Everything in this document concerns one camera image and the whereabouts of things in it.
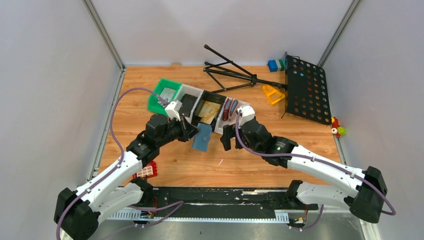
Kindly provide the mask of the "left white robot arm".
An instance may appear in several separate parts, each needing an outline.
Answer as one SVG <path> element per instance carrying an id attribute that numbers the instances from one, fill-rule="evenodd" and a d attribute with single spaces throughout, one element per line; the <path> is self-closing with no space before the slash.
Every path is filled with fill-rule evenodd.
<path id="1" fill-rule="evenodd" d="M 56 237 L 64 231 L 74 240 L 87 240 L 105 219 L 121 209 L 137 204 L 151 206 L 153 186 L 146 179 L 137 177 L 122 189 L 118 186 L 153 161 L 160 147 L 175 140 L 187 142 L 199 131 L 184 116 L 170 119 L 163 114 L 152 115 L 145 130 L 112 165 L 77 189 L 65 188 L 59 193 L 54 214 Z"/>

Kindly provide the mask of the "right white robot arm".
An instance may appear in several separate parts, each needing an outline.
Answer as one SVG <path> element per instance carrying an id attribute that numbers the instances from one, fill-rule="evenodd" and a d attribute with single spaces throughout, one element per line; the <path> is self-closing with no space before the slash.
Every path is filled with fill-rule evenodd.
<path id="1" fill-rule="evenodd" d="M 243 125 L 225 124 L 220 138 L 225 151 L 232 148 L 232 138 L 235 138 L 236 149 L 260 156 L 270 165 L 307 173 L 326 183 L 292 181 L 285 195 L 286 204 L 292 209 L 303 204 L 334 206 L 374 224 L 379 222 L 381 214 L 394 216 L 397 213 L 387 199 L 383 174 L 376 167 L 361 169 L 329 160 L 293 140 L 273 136 L 255 118 Z"/>

